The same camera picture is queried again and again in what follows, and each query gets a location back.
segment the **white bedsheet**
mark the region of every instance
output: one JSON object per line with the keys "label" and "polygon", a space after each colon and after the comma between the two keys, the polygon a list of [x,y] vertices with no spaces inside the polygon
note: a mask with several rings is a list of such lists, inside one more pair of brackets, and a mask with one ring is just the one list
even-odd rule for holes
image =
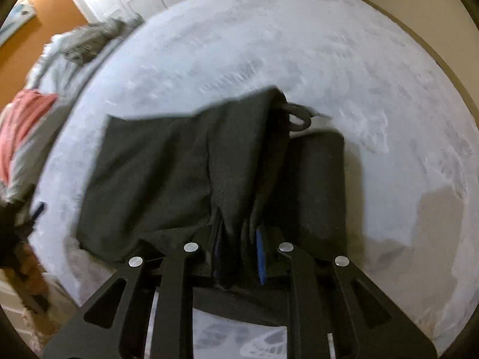
{"label": "white bedsheet", "polygon": [[111,274],[74,238],[106,115],[191,112],[266,85],[344,134],[350,257],[443,351],[479,301],[479,133],[436,62],[360,0],[188,0],[151,18],[53,148],[40,260],[79,304]]}

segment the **black metal frame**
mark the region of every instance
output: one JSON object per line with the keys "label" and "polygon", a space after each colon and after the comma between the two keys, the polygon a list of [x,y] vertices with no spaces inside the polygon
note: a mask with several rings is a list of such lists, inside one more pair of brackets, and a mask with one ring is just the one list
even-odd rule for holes
{"label": "black metal frame", "polygon": [[[43,358],[125,359],[147,351],[152,359],[192,359],[192,289],[215,285],[207,262],[211,242],[201,242],[209,230],[198,232],[196,251],[180,248],[148,262],[131,259],[142,263],[119,269],[46,346]],[[288,357],[437,358],[416,325],[344,260],[347,265],[340,266],[296,245],[289,252],[276,249],[263,290],[288,292]],[[157,308],[148,331],[155,291]]]}

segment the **dark gray fabric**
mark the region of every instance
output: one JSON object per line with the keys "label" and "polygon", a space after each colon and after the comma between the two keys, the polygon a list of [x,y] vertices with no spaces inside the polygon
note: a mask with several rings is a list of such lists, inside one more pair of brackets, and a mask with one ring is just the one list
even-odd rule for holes
{"label": "dark gray fabric", "polygon": [[144,243],[167,255],[218,207],[231,251],[224,271],[235,270],[240,249],[254,253],[254,229],[283,163],[285,104],[270,88],[192,117],[111,118],[77,225],[82,247],[110,263]]}
{"label": "dark gray fabric", "polygon": [[[332,255],[346,254],[343,150],[344,139],[334,131],[291,139],[263,212],[265,226],[280,228],[284,240],[330,260]],[[249,277],[236,278],[228,291],[195,287],[194,307],[231,320],[287,325],[286,292],[262,290]]]}

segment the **silver bolt head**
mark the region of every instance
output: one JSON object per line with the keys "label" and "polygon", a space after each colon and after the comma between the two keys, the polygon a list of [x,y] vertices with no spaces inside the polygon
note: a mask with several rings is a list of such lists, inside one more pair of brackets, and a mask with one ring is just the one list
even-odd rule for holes
{"label": "silver bolt head", "polygon": [[198,250],[198,248],[200,248],[200,246],[198,246],[198,244],[196,243],[186,243],[183,247],[183,249],[186,251],[186,252],[195,252]]}
{"label": "silver bolt head", "polygon": [[334,262],[336,263],[336,266],[339,267],[346,267],[349,265],[349,259],[345,256],[337,256]]}
{"label": "silver bolt head", "polygon": [[291,251],[294,250],[293,244],[287,243],[287,242],[281,243],[278,246],[278,248],[279,248],[280,251],[283,251],[283,252],[291,252]]}
{"label": "silver bolt head", "polygon": [[140,256],[134,256],[128,261],[128,264],[130,265],[130,267],[141,266],[143,264],[143,258]]}

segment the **red blanket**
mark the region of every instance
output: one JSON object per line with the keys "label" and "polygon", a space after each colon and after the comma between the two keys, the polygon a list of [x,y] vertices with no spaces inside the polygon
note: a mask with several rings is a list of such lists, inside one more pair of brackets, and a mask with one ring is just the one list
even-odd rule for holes
{"label": "red blanket", "polygon": [[43,95],[36,90],[21,90],[11,102],[0,129],[0,179],[10,180],[10,162],[35,123],[52,107],[57,94]]}

